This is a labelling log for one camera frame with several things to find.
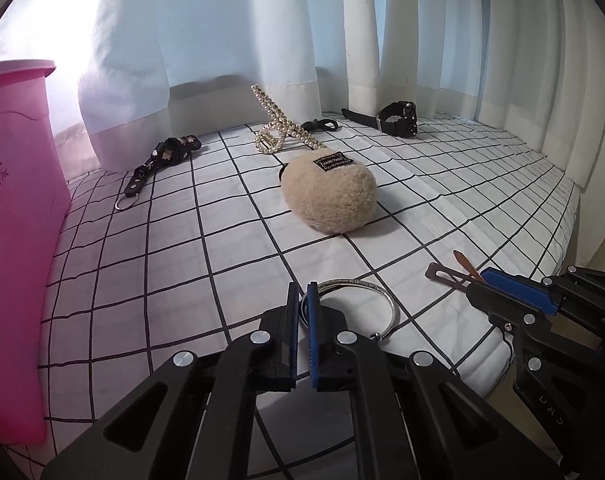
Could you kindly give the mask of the brown metal hair clip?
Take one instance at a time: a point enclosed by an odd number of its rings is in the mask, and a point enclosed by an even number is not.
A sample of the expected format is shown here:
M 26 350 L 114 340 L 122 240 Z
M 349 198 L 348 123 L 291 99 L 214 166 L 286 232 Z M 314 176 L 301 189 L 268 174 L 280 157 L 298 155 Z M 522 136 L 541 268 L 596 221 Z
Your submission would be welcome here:
M 473 282 L 485 282 L 481 274 L 463 252 L 454 250 L 453 257 L 455 257 L 455 260 L 457 260 L 457 263 L 463 269 L 462 272 L 447 268 L 447 266 L 443 266 L 441 263 L 432 262 L 425 271 L 425 278 L 459 290 L 460 292 L 466 292 L 467 287 Z

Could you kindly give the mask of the black grid white bedsheet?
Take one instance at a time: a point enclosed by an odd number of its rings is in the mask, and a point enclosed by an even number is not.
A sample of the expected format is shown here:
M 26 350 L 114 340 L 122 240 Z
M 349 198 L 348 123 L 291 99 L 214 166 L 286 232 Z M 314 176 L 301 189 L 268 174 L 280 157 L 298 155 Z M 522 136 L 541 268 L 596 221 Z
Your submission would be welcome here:
M 14 445 L 29 477 L 176 352 L 206 356 L 255 330 L 290 284 L 367 281 L 325 301 L 389 352 L 431 352 L 479 394 L 512 352 L 485 315 L 425 278 L 459 250 L 540 280 L 562 263 L 579 191 L 564 172 L 510 133 L 440 115 L 409 140 L 344 122 L 322 133 L 374 174 L 376 213 L 363 229 L 324 235 L 284 203 L 280 169 L 297 156 L 254 145 L 254 128 L 207 134 L 203 150 L 158 174 L 116 211 L 123 174 L 70 181 L 71 205 L 48 278 L 39 372 L 46 436 Z

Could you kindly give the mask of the white blue curtain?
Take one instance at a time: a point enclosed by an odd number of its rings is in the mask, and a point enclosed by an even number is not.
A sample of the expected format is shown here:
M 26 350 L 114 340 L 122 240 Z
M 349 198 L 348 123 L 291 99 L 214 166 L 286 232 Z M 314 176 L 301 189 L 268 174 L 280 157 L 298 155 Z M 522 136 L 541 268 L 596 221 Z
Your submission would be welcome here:
M 62 0 L 71 123 L 123 170 L 169 134 L 408 100 L 516 134 L 578 185 L 605 170 L 605 17 L 595 0 Z

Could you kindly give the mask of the black wrist watch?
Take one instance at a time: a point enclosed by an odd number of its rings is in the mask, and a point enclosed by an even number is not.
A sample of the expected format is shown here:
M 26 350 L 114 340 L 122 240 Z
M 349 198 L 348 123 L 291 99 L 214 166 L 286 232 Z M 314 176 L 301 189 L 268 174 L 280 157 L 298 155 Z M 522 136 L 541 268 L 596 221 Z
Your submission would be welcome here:
M 343 108 L 342 114 L 347 120 L 396 138 L 410 139 L 419 132 L 417 106 L 411 101 L 392 102 L 374 116 L 357 113 L 348 108 Z

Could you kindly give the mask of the pink plastic storage bin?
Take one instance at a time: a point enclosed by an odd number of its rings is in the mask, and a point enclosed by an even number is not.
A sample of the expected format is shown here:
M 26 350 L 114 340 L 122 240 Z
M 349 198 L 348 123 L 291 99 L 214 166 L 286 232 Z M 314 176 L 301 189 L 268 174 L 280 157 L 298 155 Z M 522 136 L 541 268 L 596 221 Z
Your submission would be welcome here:
M 50 267 L 70 194 L 48 118 L 51 61 L 0 62 L 0 441 L 38 444 L 39 374 Z

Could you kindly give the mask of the pearl hair claw clip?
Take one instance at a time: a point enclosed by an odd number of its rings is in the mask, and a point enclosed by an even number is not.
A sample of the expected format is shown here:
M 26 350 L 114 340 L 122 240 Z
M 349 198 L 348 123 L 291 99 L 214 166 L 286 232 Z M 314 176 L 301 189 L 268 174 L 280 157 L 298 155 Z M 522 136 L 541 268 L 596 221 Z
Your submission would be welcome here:
M 281 151 L 288 138 L 295 139 L 310 150 L 319 150 L 322 143 L 315 139 L 310 132 L 290 120 L 283 110 L 258 84 L 253 84 L 252 94 L 260 106 L 267 112 L 269 122 L 255 133 L 255 147 L 261 154 L 273 155 Z

